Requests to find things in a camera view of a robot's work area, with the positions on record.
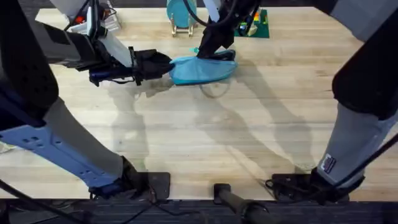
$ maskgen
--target black clamp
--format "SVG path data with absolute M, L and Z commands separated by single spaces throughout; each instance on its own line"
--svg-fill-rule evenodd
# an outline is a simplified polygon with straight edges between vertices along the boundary
M 143 75 L 141 74 L 136 54 L 134 53 L 134 47 L 129 47 L 130 57 L 131 57 L 131 72 L 134 80 L 136 81 L 137 86 L 141 86 L 141 82 L 144 80 Z
M 254 200 L 245 200 L 240 205 L 239 210 L 236 211 L 236 214 L 242 220 L 243 224 L 251 223 L 250 220 L 248 219 L 248 213 L 254 208 L 260 208 L 261 210 L 264 210 L 265 212 L 269 213 L 268 209 L 265 206 L 263 206 L 263 204 Z

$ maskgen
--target black mount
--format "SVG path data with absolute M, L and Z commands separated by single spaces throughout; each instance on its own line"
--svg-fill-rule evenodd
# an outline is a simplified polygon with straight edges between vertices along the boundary
M 113 184 L 102 187 L 90 187 L 88 191 L 96 197 L 149 199 L 168 199 L 170 195 L 170 173 L 168 172 L 137 172 L 134 166 L 122 156 L 123 174 Z

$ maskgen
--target metal bracket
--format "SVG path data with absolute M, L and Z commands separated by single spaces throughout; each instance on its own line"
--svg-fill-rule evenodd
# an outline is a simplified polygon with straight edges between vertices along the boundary
M 171 21 L 171 26 L 172 26 L 172 36 L 173 37 L 176 37 L 177 33 L 188 33 L 189 37 L 193 37 L 194 20 L 193 20 L 192 16 L 188 17 L 188 28 L 177 27 L 177 25 L 175 25 L 175 23 L 174 23 L 174 14 L 172 14 L 170 21 Z

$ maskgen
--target yellow object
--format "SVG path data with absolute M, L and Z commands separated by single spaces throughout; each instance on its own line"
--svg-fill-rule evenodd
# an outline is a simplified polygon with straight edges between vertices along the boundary
M 252 25 L 249 29 L 248 36 L 250 37 L 250 36 L 254 35 L 257 32 L 257 30 L 258 30 L 258 27 L 256 25 Z
M 10 144 L 6 144 L 6 143 L 3 143 L 3 142 L 0 142 L 0 153 L 8 152 L 10 150 L 15 149 L 16 147 L 17 146 L 13 146 L 13 145 L 10 145 Z

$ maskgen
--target gray sleeve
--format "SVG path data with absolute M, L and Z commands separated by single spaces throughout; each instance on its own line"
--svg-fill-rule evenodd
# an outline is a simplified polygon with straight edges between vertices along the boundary
M 330 15 L 367 41 L 398 8 L 398 0 L 338 0 Z

